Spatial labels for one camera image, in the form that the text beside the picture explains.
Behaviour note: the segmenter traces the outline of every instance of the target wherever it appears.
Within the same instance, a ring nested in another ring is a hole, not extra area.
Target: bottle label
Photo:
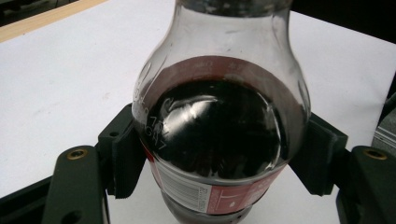
[[[191,181],[170,172],[145,148],[148,160],[160,188],[181,205],[201,213],[222,215],[237,212],[257,202],[285,165],[272,174],[251,184],[214,186]]]

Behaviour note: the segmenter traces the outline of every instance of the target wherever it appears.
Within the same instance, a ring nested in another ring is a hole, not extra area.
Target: screw hole
[[[62,224],[75,224],[82,218],[81,211],[73,211],[62,218]]]
[[[112,136],[112,137],[117,137],[117,136],[119,136],[119,133],[113,132],[113,133],[110,133],[110,136]]]
[[[384,153],[373,150],[373,149],[365,149],[363,152],[366,156],[376,159],[376,160],[384,161],[388,158],[387,155],[385,155]]]
[[[85,157],[87,154],[88,154],[87,149],[79,148],[69,152],[67,154],[67,159],[69,159],[70,161],[78,160]]]

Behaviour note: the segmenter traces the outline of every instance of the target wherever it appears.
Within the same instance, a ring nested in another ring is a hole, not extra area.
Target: wooden edge
[[[79,0],[77,2],[58,7],[50,11],[37,14],[22,21],[16,21],[9,25],[0,27],[0,43],[12,39],[19,35],[24,35],[35,29],[59,21],[68,16],[74,15],[87,8],[94,7],[106,0]]]

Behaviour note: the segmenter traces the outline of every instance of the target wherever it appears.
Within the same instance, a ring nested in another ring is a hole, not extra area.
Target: white surface
[[[132,101],[173,4],[109,0],[0,44],[0,197],[51,175],[64,150],[96,143]],[[349,135],[348,148],[370,145],[396,46],[297,13],[290,41],[313,111]],[[287,168],[243,223],[338,223],[335,194],[309,195]],[[135,193],[109,206],[114,224],[177,223],[148,166]]]

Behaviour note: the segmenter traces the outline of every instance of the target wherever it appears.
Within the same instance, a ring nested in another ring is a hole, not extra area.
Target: clear plastic bottle
[[[310,115],[290,0],[176,0],[133,119],[181,223],[237,223],[298,151]]]

